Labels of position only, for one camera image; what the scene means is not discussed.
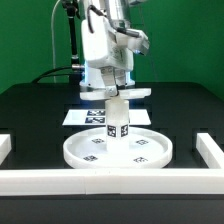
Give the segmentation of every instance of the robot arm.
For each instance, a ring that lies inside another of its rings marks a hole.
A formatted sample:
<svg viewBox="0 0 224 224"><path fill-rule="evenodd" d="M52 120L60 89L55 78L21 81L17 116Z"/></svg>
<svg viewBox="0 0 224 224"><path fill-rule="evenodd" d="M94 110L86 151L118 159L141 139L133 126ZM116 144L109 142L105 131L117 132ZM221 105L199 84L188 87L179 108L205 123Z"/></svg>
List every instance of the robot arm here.
<svg viewBox="0 0 224 224"><path fill-rule="evenodd" d="M82 22L82 42L89 76L98 71L106 95L118 94L117 85L126 83L133 70L133 53L145 55L148 37L130 28L128 9L143 0L82 0L86 19Z"/></svg>

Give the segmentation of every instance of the white block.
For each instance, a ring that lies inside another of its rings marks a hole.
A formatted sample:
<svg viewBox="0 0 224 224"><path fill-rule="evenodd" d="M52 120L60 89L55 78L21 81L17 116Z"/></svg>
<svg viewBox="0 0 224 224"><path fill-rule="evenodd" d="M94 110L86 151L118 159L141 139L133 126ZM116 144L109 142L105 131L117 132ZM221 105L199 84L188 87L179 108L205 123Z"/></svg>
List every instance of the white block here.
<svg viewBox="0 0 224 224"><path fill-rule="evenodd" d="M10 135L0 135L0 165L11 151Z"/></svg>
<svg viewBox="0 0 224 224"><path fill-rule="evenodd" d="M198 133L196 148L209 168L224 168L224 153L208 133Z"/></svg>

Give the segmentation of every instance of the black cable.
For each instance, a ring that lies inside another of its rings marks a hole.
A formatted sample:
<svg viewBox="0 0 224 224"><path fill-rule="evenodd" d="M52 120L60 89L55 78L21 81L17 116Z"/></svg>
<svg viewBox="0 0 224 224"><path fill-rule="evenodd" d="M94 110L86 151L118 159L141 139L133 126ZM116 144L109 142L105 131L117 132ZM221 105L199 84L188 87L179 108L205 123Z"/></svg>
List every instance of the black cable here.
<svg viewBox="0 0 224 224"><path fill-rule="evenodd" d="M89 5L88 6L88 8L87 8L88 27L89 27L90 33L94 33L93 26L92 26L92 21L91 21L91 16L90 16L90 10L95 12L98 16L104 16L104 14L99 9L97 9L94 5Z"/></svg>
<svg viewBox="0 0 224 224"><path fill-rule="evenodd" d="M38 76L37 78L35 78L32 81L32 83L38 83L38 81L40 79L48 77L49 74L52 74L52 73L58 72L58 71L62 71L62 70L66 70L66 69L72 69L72 66L63 66L63 67L58 67L58 68L54 68L54 69L48 70L48 71L44 72L43 74L41 74L40 76Z"/></svg>

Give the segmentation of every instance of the white robot body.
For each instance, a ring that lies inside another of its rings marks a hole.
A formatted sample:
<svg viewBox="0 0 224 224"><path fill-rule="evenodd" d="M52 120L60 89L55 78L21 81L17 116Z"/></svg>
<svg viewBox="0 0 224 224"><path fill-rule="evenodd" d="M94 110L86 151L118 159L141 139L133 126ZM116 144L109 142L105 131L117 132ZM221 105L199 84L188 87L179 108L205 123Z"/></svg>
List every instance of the white robot body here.
<svg viewBox="0 0 224 224"><path fill-rule="evenodd" d="M94 33L88 28L87 20L82 22L83 52L89 67L113 66L125 71L133 70L133 54L116 43L116 34L103 16L91 13Z"/></svg>

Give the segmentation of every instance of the white border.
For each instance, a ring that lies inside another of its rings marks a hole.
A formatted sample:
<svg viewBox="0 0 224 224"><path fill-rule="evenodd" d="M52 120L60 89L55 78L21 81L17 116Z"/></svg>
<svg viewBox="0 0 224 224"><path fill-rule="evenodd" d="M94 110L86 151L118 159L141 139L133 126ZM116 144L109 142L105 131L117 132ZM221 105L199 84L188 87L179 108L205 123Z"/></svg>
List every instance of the white border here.
<svg viewBox="0 0 224 224"><path fill-rule="evenodd" d="M200 136L199 141L205 139L208 140L208 136ZM0 196L80 194L224 194L224 170L55 169L0 171Z"/></svg>

